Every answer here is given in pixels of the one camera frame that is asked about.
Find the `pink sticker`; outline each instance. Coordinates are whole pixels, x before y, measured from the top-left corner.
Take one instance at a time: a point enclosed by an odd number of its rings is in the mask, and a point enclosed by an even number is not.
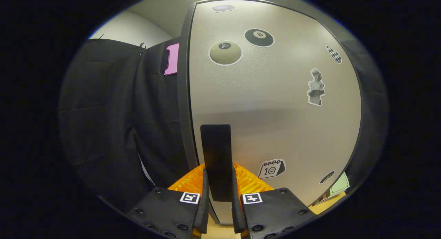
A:
[[[179,43],[167,47],[168,66],[164,72],[165,75],[171,75],[178,72],[178,49],[179,49]]]

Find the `white wall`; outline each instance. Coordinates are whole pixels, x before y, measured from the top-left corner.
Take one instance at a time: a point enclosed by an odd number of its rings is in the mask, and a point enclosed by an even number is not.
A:
[[[136,46],[143,42],[142,46],[147,48],[172,39],[172,36],[158,26],[129,11],[123,11],[106,22],[89,39],[99,38],[103,33],[102,39],[122,41]]]

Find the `orange mesh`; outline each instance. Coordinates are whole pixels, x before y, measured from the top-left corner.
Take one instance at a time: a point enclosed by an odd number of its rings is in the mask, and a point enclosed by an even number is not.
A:
[[[167,189],[178,192],[199,193],[202,195],[204,168],[205,164],[195,167]]]
[[[261,180],[253,173],[248,171],[246,168],[233,163],[234,169],[236,170],[236,178],[237,178],[237,191],[240,195],[247,193],[255,193],[255,192],[265,192],[274,190],[273,187],[269,186],[269,184],[265,183],[265,181]]]

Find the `statue bust sticker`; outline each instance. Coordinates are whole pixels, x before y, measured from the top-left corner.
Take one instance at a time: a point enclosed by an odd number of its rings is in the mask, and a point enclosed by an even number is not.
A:
[[[325,94],[325,84],[322,82],[323,76],[317,68],[312,68],[311,75],[313,80],[308,82],[308,103],[321,107],[321,97]]]

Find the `calendar sticker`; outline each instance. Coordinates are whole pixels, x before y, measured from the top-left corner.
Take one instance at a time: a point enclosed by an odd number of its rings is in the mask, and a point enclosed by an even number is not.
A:
[[[285,160],[273,159],[262,163],[258,177],[261,179],[276,177],[285,172],[285,170]]]

